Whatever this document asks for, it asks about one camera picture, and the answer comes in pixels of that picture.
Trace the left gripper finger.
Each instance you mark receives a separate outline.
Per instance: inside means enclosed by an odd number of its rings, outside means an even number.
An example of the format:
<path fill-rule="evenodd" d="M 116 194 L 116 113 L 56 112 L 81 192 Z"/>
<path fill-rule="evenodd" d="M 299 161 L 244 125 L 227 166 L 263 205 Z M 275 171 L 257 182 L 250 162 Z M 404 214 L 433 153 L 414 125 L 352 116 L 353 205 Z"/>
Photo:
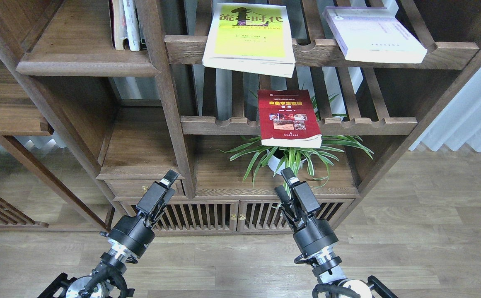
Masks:
<path fill-rule="evenodd" d="M 155 207 L 153 208 L 153 224 L 156 224 L 161 219 L 166 210 L 168 202 L 175 192 L 175 190 L 168 190 L 166 194 L 162 195 L 155 203 Z"/>
<path fill-rule="evenodd" d="M 176 179 L 178 179 L 178 176 L 178 173 L 169 170 L 159 182 L 153 182 L 136 206 L 138 215 L 153 216 L 155 203 L 162 195 L 166 194 L 168 190 L 174 190 L 172 185 Z"/>

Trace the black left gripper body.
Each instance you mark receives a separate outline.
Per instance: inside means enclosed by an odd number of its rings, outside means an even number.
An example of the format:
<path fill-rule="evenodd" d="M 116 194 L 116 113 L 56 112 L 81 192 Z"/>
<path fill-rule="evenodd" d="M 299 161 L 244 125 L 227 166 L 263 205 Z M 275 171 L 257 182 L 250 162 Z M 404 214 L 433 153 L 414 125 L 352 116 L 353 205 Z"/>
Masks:
<path fill-rule="evenodd" d="M 108 255 L 114 259 L 140 258 L 155 238 L 153 216 L 123 216 L 105 236 L 112 244 Z"/>

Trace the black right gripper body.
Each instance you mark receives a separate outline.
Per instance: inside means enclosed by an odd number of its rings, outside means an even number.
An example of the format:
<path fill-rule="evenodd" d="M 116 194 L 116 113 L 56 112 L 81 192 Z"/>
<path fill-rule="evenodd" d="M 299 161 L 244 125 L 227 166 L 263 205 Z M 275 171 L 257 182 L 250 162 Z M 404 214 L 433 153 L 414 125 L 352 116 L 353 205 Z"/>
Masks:
<path fill-rule="evenodd" d="M 338 242 L 337 236 L 328 221 L 315 216 L 320 208 L 318 203 L 307 209 L 298 202 L 282 203 L 282 214 L 301 252 L 295 263 L 340 263 L 332 249 Z"/>

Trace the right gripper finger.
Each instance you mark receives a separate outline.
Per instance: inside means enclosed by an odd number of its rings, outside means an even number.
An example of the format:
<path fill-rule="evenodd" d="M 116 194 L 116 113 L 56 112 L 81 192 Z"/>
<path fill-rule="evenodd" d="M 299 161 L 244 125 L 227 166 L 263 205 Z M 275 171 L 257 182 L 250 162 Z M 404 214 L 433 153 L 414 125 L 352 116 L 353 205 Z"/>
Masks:
<path fill-rule="evenodd" d="M 295 219 L 295 210 L 292 205 L 292 200 L 285 188 L 282 185 L 279 185 L 278 187 L 274 188 L 274 190 L 280 199 L 280 208 L 282 209 L 284 215 L 286 215 L 288 219 Z"/>
<path fill-rule="evenodd" d="M 288 186 L 286 192 L 292 200 L 296 216 L 312 215 L 320 209 L 320 204 L 306 181 L 299 181 L 289 167 L 284 168 L 281 175 Z"/>

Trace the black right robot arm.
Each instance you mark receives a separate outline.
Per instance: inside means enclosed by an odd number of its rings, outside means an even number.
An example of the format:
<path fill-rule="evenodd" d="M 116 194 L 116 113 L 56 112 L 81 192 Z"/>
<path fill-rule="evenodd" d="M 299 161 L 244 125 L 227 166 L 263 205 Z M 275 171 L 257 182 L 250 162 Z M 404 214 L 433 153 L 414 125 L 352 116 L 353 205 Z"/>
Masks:
<path fill-rule="evenodd" d="M 395 298 L 396 295 L 375 276 L 367 281 L 349 279 L 339 266 L 341 258 L 333 252 L 338 237 L 326 219 L 315 216 L 320 205 L 308 183 L 299 181 L 291 168 L 281 171 L 288 194 L 282 185 L 275 188 L 286 222 L 293 231 L 293 238 L 301 254 L 295 258 L 296 264 L 309 264 L 318 284 L 312 291 L 317 298 L 325 293 L 326 298 L 372 298 L 373 292 L 382 298 Z"/>

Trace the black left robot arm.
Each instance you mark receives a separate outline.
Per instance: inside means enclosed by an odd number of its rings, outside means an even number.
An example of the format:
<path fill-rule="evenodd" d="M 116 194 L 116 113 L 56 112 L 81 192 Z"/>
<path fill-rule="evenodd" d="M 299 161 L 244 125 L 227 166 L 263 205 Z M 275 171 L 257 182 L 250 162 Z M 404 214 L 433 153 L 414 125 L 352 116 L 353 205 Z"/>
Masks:
<path fill-rule="evenodd" d="M 111 243 L 111 248 L 102 254 L 91 274 L 68 279 L 66 273 L 61 273 L 39 297 L 54 298 L 61 290 L 59 298 L 109 298 L 114 288 L 120 290 L 120 298 L 132 297 L 135 290 L 128 288 L 123 278 L 125 264 L 136 264 L 155 238 L 153 225 L 159 221 L 175 193 L 172 185 L 177 178 L 178 174 L 169 170 L 142 196 L 136 206 L 137 215 L 123 216 L 110 232 L 101 232 Z"/>

